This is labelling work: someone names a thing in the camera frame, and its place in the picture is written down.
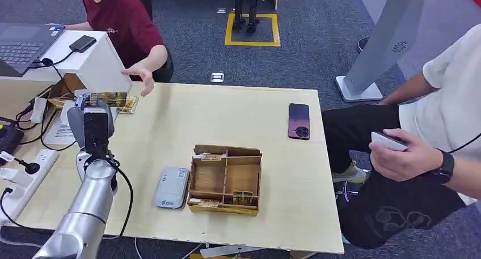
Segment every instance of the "hand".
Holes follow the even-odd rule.
[[[395,181],[407,181],[418,175],[438,169],[442,164],[442,153],[402,129],[384,130],[386,135],[398,137],[407,142],[406,151],[394,151],[382,143],[369,144],[374,169]]]
[[[389,103],[386,101],[386,99],[382,99],[381,102],[379,102],[378,104],[376,105],[389,105]]]
[[[154,78],[152,72],[145,68],[136,68],[135,65],[129,69],[121,71],[124,75],[138,75],[144,83],[144,90],[140,93],[141,96],[148,95],[154,89]]]

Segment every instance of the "light wood tabletop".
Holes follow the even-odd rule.
[[[4,91],[22,90],[20,84],[0,80],[0,114],[15,116],[26,106],[10,105],[4,99]],[[38,86],[39,90],[25,90],[24,99],[40,91]],[[140,95],[142,86],[134,82],[130,94]],[[288,138],[289,103],[309,105],[309,141]],[[193,213],[188,207],[168,210],[153,205],[161,169],[189,168],[197,144],[262,152],[258,216]],[[41,148],[34,143],[22,146],[17,154],[28,160]],[[150,95],[140,98],[135,114],[118,116],[109,148],[134,189],[125,236],[344,252],[316,90],[159,83]],[[74,146],[61,152],[18,222],[57,227],[80,186],[77,151]],[[110,235],[120,232],[129,202],[127,185],[117,176],[119,191],[106,228]]]

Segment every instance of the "laptop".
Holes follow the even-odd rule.
[[[22,77],[63,32],[58,25],[0,23],[0,76]]]

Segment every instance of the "red smartphone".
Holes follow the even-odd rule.
[[[309,140],[311,137],[308,105],[289,104],[288,136],[289,138],[303,140]]]

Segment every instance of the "silver robotic arm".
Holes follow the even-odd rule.
[[[33,258],[96,258],[117,191],[117,169],[107,149],[113,134],[110,108],[83,108],[83,99],[68,111],[69,123],[81,148],[77,170],[81,178],[77,195],[53,235]]]

